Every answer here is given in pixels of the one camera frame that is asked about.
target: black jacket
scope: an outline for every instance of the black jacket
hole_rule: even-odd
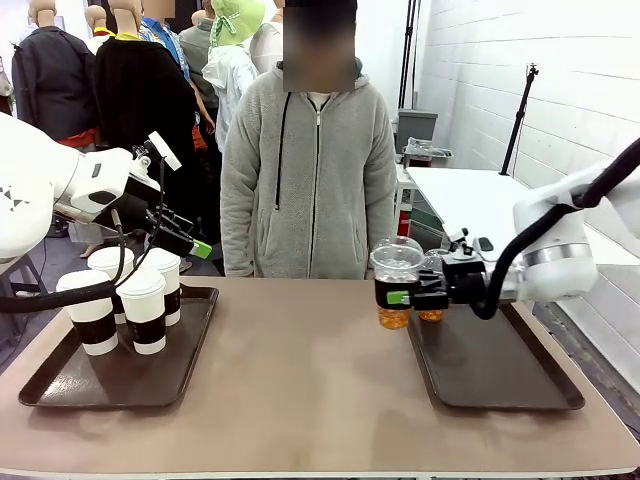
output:
[[[35,30],[12,62],[18,118],[54,140],[97,127],[94,62],[79,38],[58,27]]]
[[[131,150],[157,131],[182,163],[177,172],[165,168],[166,203],[193,219],[198,104],[180,67],[159,43],[112,38],[98,50],[95,74],[104,139]],[[157,170],[150,170],[156,180]]]

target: zipper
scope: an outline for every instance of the zipper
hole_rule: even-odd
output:
[[[311,217],[311,242],[309,248],[309,265],[307,268],[308,277],[311,278],[311,266],[313,265],[313,240],[316,236],[316,204],[318,200],[318,168],[320,167],[320,126],[322,125],[322,110],[329,103],[331,97],[322,104],[320,110],[316,107],[315,103],[307,97],[309,103],[316,111],[316,168],[313,175],[313,216]]]

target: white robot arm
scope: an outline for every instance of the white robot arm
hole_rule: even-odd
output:
[[[547,187],[531,190],[513,209],[520,234],[554,205],[578,207],[574,199],[609,167],[601,163]],[[606,195],[629,231],[640,238],[640,169],[631,173]],[[584,211],[561,218],[523,252],[524,282],[519,299],[552,302],[589,292],[598,270],[584,227]]]
[[[492,318],[502,302],[552,302],[589,292],[598,270],[584,227],[584,210],[608,198],[631,233],[640,238],[640,140],[611,164],[569,175],[531,190],[513,209],[517,236],[497,259],[483,258],[483,240],[467,245],[466,231],[447,232],[453,242],[442,257],[442,274],[422,272],[419,282],[390,292],[380,307],[443,310],[469,304],[476,316]],[[522,254],[523,265],[514,264]]]
[[[118,148],[83,154],[0,114],[0,152],[0,273],[3,264],[44,238],[54,212],[112,228],[108,212],[117,208],[125,230],[151,231],[160,222],[158,246],[180,255],[210,252],[166,206],[157,218],[160,186],[147,176],[150,158],[164,159],[173,169],[180,163],[155,132],[135,158]]]

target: table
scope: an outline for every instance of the table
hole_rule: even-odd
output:
[[[496,256],[516,236],[513,205],[529,190],[513,177],[492,170],[407,169],[420,193],[443,223],[469,229],[469,240],[487,237]],[[640,265],[640,259],[585,225],[599,265]]]
[[[425,388],[409,337],[378,325],[373,282],[192,277],[220,289],[184,399],[47,412],[17,394],[70,328],[58,315],[0,376],[0,472],[65,478],[549,477],[629,472],[640,446],[542,325],[586,406],[469,412]]]
[[[393,235],[398,232],[398,225],[400,224],[400,212],[402,212],[403,209],[411,210],[413,208],[413,197],[415,191],[418,189],[418,186],[411,179],[409,174],[407,174],[404,166],[398,163],[396,163],[396,179],[396,202],[394,206]],[[402,196],[404,195],[405,190],[411,191],[411,197],[409,198],[408,204],[402,203]]]

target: white table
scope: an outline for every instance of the white table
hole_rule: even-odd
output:
[[[407,172],[434,213],[453,228],[469,229],[469,240],[487,237],[499,254],[516,236],[513,205],[529,190],[491,170],[416,168]],[[586,226],[599,265],[640,265],[640,259]]]

